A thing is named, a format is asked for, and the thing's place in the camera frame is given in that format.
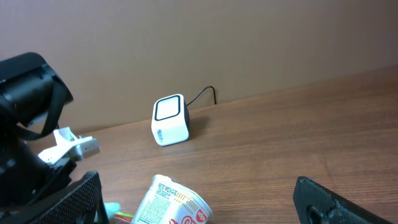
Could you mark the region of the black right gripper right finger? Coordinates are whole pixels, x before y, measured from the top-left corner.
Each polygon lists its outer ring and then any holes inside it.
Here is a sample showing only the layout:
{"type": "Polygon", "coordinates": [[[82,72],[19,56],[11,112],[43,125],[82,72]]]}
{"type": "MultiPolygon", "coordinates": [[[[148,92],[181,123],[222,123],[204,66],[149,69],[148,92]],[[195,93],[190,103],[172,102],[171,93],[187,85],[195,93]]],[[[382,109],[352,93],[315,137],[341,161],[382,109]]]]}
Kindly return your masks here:
{"type": "Polygon", "coordinates": [[[301,224],[392,224],[304,176],[293,201],[301,224]]]}

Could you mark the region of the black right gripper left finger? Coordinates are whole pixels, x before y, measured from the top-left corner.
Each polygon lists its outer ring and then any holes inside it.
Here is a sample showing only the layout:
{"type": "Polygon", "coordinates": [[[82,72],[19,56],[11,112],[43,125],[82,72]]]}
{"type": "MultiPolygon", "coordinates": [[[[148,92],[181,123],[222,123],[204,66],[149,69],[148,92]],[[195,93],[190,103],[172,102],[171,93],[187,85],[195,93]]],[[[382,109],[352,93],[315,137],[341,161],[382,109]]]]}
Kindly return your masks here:
{"type": "Polygon", "coordinates": [[[21,212],[19,223],[108,223],[97,171],[21,212]]]}

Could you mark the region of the light teal packet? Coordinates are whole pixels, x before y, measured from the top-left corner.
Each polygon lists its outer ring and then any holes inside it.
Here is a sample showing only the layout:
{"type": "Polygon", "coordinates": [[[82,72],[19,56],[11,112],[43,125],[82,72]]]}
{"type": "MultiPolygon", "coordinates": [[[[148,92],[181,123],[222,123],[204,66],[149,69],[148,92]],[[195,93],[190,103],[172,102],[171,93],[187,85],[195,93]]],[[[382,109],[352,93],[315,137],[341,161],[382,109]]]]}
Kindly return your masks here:
{"type": "Polygon", "coordinates": [[[121,205],[117,202],[106,202],[104,203],[104,207],[109,220],[112,219],[121,209],[121,205]]]}

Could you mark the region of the white chicken cup noodles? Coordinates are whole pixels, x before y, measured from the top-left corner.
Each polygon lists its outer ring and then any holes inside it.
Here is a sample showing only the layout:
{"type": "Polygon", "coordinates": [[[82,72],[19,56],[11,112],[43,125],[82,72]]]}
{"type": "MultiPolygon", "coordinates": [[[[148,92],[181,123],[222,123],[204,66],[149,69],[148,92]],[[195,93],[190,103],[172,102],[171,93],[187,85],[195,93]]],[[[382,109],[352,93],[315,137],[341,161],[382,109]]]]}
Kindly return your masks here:
{"type": "Polygon", "coordinates": [[[137,209],[132,224],[206,224],[209,205],[194,191],[157,174],[137,209]]]}

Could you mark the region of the green gummy candy bag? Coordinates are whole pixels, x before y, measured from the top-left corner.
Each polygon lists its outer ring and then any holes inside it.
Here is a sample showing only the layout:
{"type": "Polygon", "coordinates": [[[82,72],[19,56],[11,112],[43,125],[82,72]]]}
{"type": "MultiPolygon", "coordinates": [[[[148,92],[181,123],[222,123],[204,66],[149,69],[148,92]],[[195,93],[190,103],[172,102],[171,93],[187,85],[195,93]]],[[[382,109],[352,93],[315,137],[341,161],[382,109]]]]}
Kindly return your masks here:
{"type": "Polygon", "coordinates": [[[131,223],[134,216],[128,213],[116,212],[114,218],[125,223],[131,223]]]}

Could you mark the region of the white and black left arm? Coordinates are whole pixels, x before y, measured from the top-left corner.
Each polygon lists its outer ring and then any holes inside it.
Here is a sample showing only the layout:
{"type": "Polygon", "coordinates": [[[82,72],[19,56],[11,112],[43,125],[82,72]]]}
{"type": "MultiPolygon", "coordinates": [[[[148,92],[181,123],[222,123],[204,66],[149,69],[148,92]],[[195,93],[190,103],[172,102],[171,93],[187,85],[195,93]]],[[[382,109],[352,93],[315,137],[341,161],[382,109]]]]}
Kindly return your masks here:
{"type": "Polygon", "coordinates": [[[29,141],[58,128],[72,94],[43,56],[35,52],[1,61],[1,217],[65,188],[75,163],[48,165],[29,141]]]}

